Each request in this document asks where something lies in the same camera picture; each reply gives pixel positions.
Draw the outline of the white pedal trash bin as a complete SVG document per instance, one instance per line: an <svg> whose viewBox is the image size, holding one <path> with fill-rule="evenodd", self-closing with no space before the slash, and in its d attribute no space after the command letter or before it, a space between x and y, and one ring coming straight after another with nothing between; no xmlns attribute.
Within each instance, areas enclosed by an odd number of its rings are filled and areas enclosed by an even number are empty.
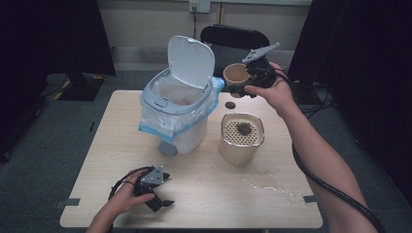
<svg viewBox="0 0 412 233"><path fill-rule="evenodd" d="M205 88L207 83L214 78L215 56L205 44L184 36L174 36L169 40L168 67L158 73L154 78L176 79L188 86ZM206 134L208 118L197 123L192 129L178 135L172 143L162 141L160 138L157 149L167 155L176 153L189 153L203 140Z"/></svg>

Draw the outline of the person's left hand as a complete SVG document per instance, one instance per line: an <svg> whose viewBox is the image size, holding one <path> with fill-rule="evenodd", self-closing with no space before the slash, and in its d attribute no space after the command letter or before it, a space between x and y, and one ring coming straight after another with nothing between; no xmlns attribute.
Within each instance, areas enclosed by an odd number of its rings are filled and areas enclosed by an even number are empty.
<svg viewBox="0 0 412 233"><path fill-rule="evenodd" d="M119 190L107 203L110 214L114 216L124 214L132 210L137 205L144 204L155 198L152 193L147 193L139 196L136 196L134 194L134 187L137 179L143 173L144 170L136 172L125 179L125 181L121 184Z"/></svg>

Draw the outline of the person's right hand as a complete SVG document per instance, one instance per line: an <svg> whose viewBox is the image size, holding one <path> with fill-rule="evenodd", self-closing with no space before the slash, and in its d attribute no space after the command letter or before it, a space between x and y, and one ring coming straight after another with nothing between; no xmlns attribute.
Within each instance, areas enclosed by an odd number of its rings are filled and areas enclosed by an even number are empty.
<svg viewBox="0 0 412 233"><path fill-rule="evenodd" d="M276 82L268 88L246 85L244 90L250 94L264 98L280 117L298 109L293 100L290 86L282 78L277 79Z"/></svg>

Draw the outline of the clear blue-edged bin bag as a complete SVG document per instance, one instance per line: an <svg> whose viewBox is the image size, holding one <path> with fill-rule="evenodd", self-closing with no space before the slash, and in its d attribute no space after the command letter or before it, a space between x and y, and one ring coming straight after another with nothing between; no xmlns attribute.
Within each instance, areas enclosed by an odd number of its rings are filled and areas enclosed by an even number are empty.
<svg viewBox="0 0 412 233"><path fill-rule="evenodd" d="M188 86L176 79L165 82L154 78L140 94L139 130L172 143L217 108L223 87L219 78L212 78L205 88Z"/></svg>

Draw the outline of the brown paper cup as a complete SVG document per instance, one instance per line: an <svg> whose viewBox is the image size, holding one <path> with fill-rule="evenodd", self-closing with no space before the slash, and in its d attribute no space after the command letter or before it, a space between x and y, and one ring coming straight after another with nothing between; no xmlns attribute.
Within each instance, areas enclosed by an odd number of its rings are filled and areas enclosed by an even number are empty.
<svg viewBox="0 0 412 233"><path fill-rule="evenodd" d="M241 63L230 64L224 68L223 77L230 95L241 98L241 90L238 90L238 87L243 87L250 77L246 66Z"/></svg>

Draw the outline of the dark tea residue lump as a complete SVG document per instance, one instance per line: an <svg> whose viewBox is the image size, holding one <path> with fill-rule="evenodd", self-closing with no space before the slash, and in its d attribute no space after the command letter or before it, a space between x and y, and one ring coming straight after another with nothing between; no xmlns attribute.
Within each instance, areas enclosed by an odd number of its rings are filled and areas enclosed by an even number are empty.
<svg viewBox="0 0 412 233"><path fill-rule="evenodd" d="M247 136L252 133L252 126L250 123L241 122L236 125L236 129L242 136Z"/></svg>

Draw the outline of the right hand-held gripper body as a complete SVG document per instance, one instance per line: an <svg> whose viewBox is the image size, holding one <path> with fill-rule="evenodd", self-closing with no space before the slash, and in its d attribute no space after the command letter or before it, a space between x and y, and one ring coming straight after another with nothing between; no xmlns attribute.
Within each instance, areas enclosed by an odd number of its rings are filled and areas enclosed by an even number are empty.
<svg viewBox="0 0 412 233"><path fill-rule="evenodd" d="M254 49L249 52L249 54L242 60L243 64L253 64L256 68L256 74L250 76L245 85L254 85L258 87L268 88L271 87L276 81L276 72L275 69L269 64L269 61L266 59L266 55L275 50L280 46L279 43L276 43L271 46L267 46L260 49ZM246 92L244 86L241 87L241 93Z"/></svg>

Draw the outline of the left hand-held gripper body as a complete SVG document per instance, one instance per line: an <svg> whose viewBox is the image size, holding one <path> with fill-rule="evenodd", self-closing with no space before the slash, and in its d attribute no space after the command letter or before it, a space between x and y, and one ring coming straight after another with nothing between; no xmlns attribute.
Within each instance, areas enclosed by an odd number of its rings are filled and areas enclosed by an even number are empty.
<svg viewBox="0 0 412 233"><path fill-rule="evenodd" d="M142 173L136 181L134 194L140 196L147 193L152 193L154 189L164 184L163 167L149 167L146 172Z"/></svg>

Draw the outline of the beige strainer waste container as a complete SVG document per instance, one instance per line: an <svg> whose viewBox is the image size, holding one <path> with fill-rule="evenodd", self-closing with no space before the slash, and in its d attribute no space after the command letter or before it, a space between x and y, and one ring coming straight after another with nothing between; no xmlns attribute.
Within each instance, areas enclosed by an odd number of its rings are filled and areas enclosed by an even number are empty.
<svg viewBox="0 0 412 233"><path fill-rule="evenodd" d="M250 123L252 133L242 136L236 125L241 122ZM221 122L221 157L233 165L245 165L255 156L258 147L264 142L264 128L260 118L249 113L229 113Z"/></svg>

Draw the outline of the black chair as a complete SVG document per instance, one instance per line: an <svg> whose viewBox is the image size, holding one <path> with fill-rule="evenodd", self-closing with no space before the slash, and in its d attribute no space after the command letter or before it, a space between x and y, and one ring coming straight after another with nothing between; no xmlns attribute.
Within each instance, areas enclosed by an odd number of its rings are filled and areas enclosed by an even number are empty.
<svg viewBox="0 0 412 233"><path fill-rule="evenodd" d="M230 64L241 63L251 50L267 47L268 38L254 29L213 24L200 33L200 40L208 44L215 55L214 76L223 77L223 70Z"/></svg>

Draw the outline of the water spill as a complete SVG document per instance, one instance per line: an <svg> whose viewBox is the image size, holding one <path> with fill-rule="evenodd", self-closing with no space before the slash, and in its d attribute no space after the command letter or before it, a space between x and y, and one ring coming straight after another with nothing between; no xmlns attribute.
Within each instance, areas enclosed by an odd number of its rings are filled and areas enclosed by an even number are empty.
<svg viewBox="0 0 412 233"><path fill-rule="evenodd" d="M300 200L302 193L297 188L286 187L278 181L279 170L268 168L263 170L251 169L242 176L241 181L254 190L263 191L264 193L273 194L288 205L294 199Z"/></svg>

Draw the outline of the black stand base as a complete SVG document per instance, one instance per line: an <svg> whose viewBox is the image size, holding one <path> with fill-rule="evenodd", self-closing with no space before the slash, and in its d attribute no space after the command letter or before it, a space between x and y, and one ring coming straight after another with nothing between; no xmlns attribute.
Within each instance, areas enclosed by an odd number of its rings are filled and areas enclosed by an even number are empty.
<svg viewBox="0 0 412 233"><path fill-rule="evenodd" d="M68 81L55 95L55 99L62 101L92 102L105 78L99 75L69 72Z"/></svg>

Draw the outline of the white wall socket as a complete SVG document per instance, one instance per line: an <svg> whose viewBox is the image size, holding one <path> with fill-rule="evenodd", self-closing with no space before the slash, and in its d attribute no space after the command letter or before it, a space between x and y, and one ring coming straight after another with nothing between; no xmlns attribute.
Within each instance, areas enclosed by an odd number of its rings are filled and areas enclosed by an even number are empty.
<svg viewBox="0 0 412 233"><path fill-rule="evenodd" d="M211 12L211 2L207 0L190 0L189 11L191 13L209 14Z"/></svg>

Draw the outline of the black curtain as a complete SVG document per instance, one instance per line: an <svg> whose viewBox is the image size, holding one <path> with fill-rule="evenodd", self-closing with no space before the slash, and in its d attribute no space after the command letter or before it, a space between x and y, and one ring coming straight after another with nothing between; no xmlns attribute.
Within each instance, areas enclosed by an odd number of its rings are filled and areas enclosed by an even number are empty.
<svg viewBox="0 0 412 233"><path fill-rule="evenodd" d="M0 0L0 162L69 72L116 73L97 0Z"/></svg>
<svg viewBox="0 0 412 233"><path fill-rule="evenodd" d="M289 76L331 86L412 206L412 0L312 0Z"/></svg>

